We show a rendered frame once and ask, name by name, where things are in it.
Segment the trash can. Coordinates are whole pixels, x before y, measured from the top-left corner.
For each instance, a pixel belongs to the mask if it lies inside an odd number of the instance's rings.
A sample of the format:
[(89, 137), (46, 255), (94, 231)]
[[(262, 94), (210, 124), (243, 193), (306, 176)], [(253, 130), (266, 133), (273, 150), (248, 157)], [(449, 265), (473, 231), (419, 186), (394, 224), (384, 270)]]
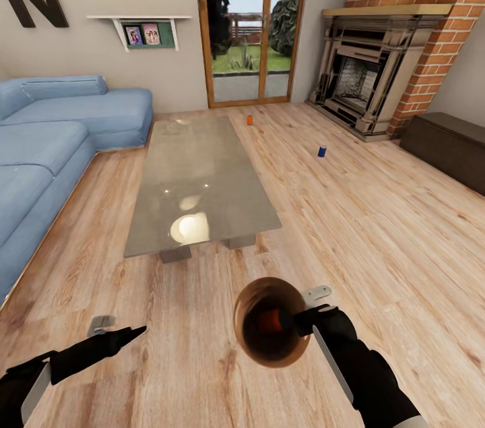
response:
[[(245, 354), (256, 364), (270, 369), (282, 369), (298, 362), (309, 346), (311, 334), (301, 337), (292, 316), (305, 311), (305, 306), (299, 290), (287, 280), (265, 276), (248, 283), (233, 311), (234, 332)], [(279, 308), (290, 313), (289, 330), (259, 333), (256, 326), (259, 313)]]

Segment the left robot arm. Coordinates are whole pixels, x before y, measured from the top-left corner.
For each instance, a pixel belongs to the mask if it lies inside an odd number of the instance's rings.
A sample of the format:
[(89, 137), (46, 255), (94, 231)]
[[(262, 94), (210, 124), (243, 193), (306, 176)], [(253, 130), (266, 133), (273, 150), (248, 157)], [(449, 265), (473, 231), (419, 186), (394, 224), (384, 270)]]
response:
[(114, 332), (103, 329), (114, 326), (115, 321), (114, 315), (93, 317), (88, 339), (61, 352), (51, 350), (7, 368), (7, 374), (0, 379), (0, 428), (24, 428), (49, 384), (56, 385), (102, 359), (117, 355), (121, 347), (147, 330), (147, 326)]

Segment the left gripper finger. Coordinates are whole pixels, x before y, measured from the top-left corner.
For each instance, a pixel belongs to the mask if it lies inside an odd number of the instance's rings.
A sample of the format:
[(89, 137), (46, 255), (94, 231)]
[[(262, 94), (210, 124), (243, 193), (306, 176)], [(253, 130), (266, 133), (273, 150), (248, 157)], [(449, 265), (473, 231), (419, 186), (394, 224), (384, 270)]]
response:
[(119, 334), (122, 334), (122, 333), (125, 333), (125, 332), (128, 332), (128, 331), (131, 331), (131, 327), (129, 327), (129, 328), (124, 328), (124, 329), (120, 329), (120, 330), (115, 331), (115, 332), (116, 332), (116, 336), (117, 336), (117, 338), (116, 338), (116, 339), (118, 340), (118, 338), (119, 338)]
[(118, 351), (121, 351), (121, 347), (127, 345), (130, 341), (137, 338), (140, 334), (144, 333), (147, 330), (147, 326), (142, 326), (138, 329), (131, 330), (122, 334), (119, 334), (119, 338), (117, 340), (117, 348)]

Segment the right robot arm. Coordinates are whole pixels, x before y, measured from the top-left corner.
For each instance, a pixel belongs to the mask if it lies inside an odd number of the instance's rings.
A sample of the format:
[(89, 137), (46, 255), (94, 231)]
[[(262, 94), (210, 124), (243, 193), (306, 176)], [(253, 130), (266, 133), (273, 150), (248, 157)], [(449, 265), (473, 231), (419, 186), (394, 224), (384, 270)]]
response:
[(394, 372), (376, 351), (358, 339), (354, 324), (337, 306), (317, 306), (332, 289), (320, 286), (302, 291), (305, 311), (292, 317), (298, 334), (314, 333), (323, 355), (365, 428), (430, 428), (400, 390)]

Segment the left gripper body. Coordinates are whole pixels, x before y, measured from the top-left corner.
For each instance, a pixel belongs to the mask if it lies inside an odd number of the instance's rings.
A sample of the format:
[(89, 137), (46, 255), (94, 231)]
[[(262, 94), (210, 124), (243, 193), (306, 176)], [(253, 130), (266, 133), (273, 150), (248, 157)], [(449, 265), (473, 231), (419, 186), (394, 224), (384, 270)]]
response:
[(117, 355), (117, 336), (116, 332), (106, 332), (106, 334), (98, 334), (88, 339), (74, 344), (77, 369), (76, 373), (86, 369), (102, 359), (111, 358)]

